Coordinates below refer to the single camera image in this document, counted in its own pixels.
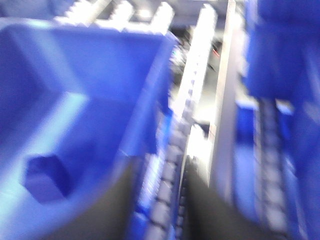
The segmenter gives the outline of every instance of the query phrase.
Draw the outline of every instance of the blue plastic bin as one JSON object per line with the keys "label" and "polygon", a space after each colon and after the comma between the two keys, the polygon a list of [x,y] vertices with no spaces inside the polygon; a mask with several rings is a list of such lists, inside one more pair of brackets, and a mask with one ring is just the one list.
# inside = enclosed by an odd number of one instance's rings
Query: blue plastic bin
{"label": "blue plastic bin", "polygon": [[290,101],[294,112],[290,123],[282,125],[287,136],[285,151],[294,171],[287,170],[289,214],[301,216],[289,222],[293,237],[306,228],[308,239],[320,238],[320,67],[319,1],[249,1],[247,21],[250,43],[245,83],[257,98]]}
{"label": "blue plastic bin", "polygon": [[[0,26],[0,235],[30,239],[90,206],[102,179],[117,180],[125,156],[156,152],[176,38],[41,20]],[[54,177],[46,165],[34,172],[51,176],[56,191],[63,166],[66,198],[43,201],[23,186],[27,163],[44,158],[60,166]]]}

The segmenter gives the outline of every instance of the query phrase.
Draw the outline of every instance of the metal frame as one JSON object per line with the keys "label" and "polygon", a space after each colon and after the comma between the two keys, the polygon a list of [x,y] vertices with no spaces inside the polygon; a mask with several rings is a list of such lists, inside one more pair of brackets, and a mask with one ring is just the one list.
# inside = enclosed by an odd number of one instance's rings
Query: metal frame
{"label": "metal frame", "polygon": [[233,202],[233,147],[235,140],[236,87],[238,85],[237,63],[241,55],[239,39],[243,34],[244,24],[243,18],[236,12],[236,6],[235,0],[229,0],[214,116],[210,122],[209,130],[209,140],[212,143],[209,186],[210,188],[218,187],[219,194],[230,204]]}

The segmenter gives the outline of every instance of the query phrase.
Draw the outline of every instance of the white support beam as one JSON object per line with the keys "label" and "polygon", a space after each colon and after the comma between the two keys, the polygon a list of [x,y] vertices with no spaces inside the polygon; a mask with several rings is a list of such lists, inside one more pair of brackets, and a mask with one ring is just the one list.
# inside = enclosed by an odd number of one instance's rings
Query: white support beam
{"label": "white support beam", "polygon": [[165,35],[168,32],[174,15],[175,12],[173,8],[167,2],[161,2],[151,20],[150,30],[153,33],[161,33]]}

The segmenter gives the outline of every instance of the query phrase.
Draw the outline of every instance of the red light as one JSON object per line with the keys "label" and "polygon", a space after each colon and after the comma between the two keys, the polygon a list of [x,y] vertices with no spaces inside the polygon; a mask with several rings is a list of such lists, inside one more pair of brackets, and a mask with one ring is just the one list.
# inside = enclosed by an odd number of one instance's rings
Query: red light
{"label": "red light", "polygon": [[214,49],[213,49],[213,53],[214,53],[218,58],[220,57],[219,53],[218,53],[216,50],[214,50]]}

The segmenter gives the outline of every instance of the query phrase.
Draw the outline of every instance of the plastic container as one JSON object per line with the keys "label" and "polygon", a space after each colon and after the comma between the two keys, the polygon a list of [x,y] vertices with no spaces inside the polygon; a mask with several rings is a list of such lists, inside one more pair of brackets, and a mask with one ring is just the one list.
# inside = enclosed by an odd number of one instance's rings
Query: plastic container
{"label": "plastic container", "polygon": [[[0,234],[31,239],[87,209],[117,181],[127,156],[157,151],[176,38],[41,20],[0,26]],[[37,188],[23,186],[39,156],[65,168],[66,197],[39,202]]]}

